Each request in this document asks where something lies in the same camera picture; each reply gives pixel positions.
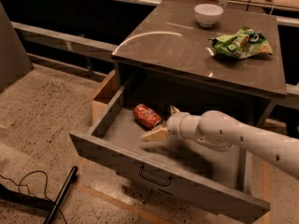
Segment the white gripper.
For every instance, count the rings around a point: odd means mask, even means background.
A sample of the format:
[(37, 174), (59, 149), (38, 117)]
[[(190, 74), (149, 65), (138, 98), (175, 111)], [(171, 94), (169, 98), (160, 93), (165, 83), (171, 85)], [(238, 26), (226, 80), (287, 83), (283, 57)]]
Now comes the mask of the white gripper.
[(178, 108), (170, 105), (171, 117), (166, 122), (166, 128), (159, 125), (141, 135), (143, 142), (163, 141), (169, 137), (169, 133), (181, 140), (197, 140), (201, 136), (199, 129), (199, 116), (188, 112), (180, 112)]

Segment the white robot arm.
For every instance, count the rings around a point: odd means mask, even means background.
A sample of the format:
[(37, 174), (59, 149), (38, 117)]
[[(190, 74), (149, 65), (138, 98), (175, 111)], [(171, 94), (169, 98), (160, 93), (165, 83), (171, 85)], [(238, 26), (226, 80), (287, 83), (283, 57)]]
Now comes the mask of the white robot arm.
[(175, 137), (217, 150), (227, 151), (238, 146), (267, 161), (282, 172), (299, 178), (299, 140), (250, 126), (220, 111), (210, 110), (201, 116), (172, 112), (166, 124), (141, 136), (143, 142), (155, 142)]

